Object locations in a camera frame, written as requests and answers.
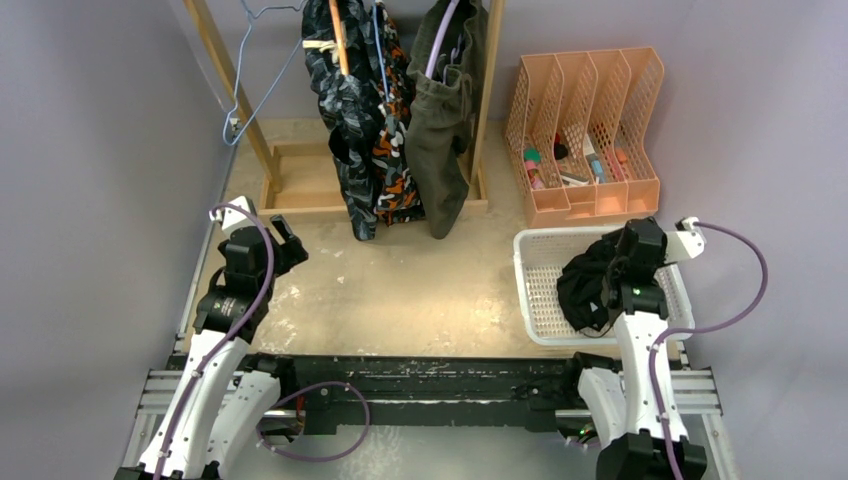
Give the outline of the dark leaf-print shorts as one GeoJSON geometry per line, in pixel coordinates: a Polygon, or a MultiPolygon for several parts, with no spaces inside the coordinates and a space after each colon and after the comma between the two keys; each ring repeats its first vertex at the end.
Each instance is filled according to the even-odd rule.
{"type": "Polygon", "coordinates": [[[378,178],[372,149],[383,115],[372,65],[373,36],[366,25],[369,14],[361,1],[337,3],[349,73],[341,72],[341,57],[335,48],[321,50],[319,41],[335,41],[328,1],[308,1],[301,22],[305,65],[310,88],[318,96],[319,115],[329,131],[328,147],[333,157],[340,193],[354,237],[372,240],[378,217],[378,178]]]}

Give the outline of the orange plastic hanger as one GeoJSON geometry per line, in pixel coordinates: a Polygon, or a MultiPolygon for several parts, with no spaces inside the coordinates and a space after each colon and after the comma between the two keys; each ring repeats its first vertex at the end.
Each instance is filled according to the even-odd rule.
{"type": "Polygon", "coordinates": [[[347,55],[347,47],[346,47],[346,35],[345,28],[342,22],[338,1],[337,0],[329,0],[328,1],[331,21],[334,31],[334,39],[336,42],[337,52],[338,52],[338,63],[339,69],[343,76],[348,76],[350,74],[349,60],[347,55]]]}

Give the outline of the black shorts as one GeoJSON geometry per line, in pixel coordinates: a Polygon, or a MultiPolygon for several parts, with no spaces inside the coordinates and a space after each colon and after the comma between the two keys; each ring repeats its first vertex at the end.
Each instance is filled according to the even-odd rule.
{"type": "Polygon", "coordinates": [[[588,338],[601,338],[610,329],[603,288],[621,282],[624,260],[618,254],[618,244],[622,232],[617,229],[602,235],[584,253],[573,257],[556,281],[557,299],[565,320],[588,338]]]}

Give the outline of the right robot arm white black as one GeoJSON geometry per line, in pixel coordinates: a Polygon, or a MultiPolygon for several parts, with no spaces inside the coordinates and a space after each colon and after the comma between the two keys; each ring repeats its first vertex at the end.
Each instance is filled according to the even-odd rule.
{"type": "Polygon", "coordinates": [[[581,261],[597,260],[601,312],[614,333],[621,365],[588,360],[564,376],[561,392],[587,406],[600,451],[598,479],[701,479],[708,459],[693,443],[675,400],[667,344],[686,333],[670,324],[657,272],[698,257],[706,241],[696,218],[665,231],[652,217],[603,234],[581,261]]]}

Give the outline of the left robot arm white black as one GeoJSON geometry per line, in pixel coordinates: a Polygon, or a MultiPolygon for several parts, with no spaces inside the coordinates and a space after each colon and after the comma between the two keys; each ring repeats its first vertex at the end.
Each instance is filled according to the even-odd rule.
{"type": "Polygon", "coordinates": [[[252,217],[225,209],[225,259],[197,305],[184,371],[156,434],[118,479],[224,479],[263,414],[297,399],[291,361],[247,350],[268,313],[274,281],[308,258],[281,215],[270,219],[282,239],[252,217]]]}

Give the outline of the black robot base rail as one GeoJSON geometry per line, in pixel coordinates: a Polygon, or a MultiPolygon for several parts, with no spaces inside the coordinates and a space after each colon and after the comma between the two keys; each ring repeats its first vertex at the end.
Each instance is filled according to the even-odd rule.
{"type": "Polygon", "coordinates": [[[593,367],[623,370],[617,359],[584,352],[565,359],[250,354],[236,369],[269,371],[284,407],[304,400],[307,433],[330,435],[364,424],[576,429],[557,414],[587,416],[578,381],[593,367]]]}

